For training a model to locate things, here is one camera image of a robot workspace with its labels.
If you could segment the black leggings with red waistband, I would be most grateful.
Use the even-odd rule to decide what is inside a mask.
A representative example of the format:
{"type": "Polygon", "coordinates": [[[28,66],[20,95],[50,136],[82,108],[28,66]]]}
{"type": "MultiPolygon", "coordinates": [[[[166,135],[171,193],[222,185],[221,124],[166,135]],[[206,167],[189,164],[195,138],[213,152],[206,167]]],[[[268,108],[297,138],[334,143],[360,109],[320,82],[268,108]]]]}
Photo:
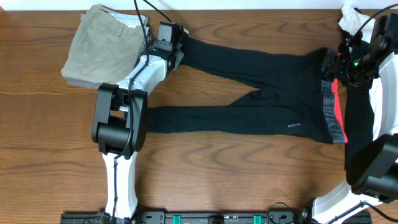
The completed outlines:
{"type": "Polygon", "coordinates": [[[188,38],[182,52],[182,65],[243,83],[252,91],[228,106],[151,108],[150,132],[222,131],[281,134],[326,144],[347,142],[338,82],[325,79],[335,51],[270,54],[188,38]]]}

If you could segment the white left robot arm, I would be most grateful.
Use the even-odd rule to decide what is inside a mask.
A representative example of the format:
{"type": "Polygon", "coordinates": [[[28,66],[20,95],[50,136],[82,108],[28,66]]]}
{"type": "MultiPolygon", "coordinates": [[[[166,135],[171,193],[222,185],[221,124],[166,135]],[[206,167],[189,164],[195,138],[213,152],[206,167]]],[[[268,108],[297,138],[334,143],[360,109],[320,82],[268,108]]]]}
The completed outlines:
{"type": "Polygon", "coordinates": [[[147,100],[183,59],[186,29],[160,31],[125,78],[98,88],[92,139],[106,165],[108,202],[103,223],[131,223],[137,208],[136,159],[146,138],[147,100]]]}

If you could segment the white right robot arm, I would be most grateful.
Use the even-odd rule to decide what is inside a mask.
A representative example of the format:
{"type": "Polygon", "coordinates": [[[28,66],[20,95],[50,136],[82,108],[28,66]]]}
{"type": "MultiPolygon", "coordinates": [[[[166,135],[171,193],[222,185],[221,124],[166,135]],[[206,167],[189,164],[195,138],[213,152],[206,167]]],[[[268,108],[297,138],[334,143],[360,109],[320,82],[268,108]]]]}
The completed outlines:
{"type": "Polygon", "coordinates": [[[346,115],[346,178],[332,191],[309,202],[298,223],[371,223],[370,208],[392,218],[378,205],[397,200],[397,39],[393,32],[372,37],[365,55],[340,49],[333,77],[349,88],[346,115]]]}

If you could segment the black garment under right arm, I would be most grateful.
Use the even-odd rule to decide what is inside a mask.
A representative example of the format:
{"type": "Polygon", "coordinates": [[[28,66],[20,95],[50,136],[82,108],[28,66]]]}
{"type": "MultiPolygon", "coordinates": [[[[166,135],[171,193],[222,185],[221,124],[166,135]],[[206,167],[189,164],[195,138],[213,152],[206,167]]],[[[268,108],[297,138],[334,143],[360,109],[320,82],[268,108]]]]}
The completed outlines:
{"type": "Polygon", "coordinates": [[[373,141],[374,112],[369,92],[347,89],[345,133],[345,169],[352,157],[373,141]]]}

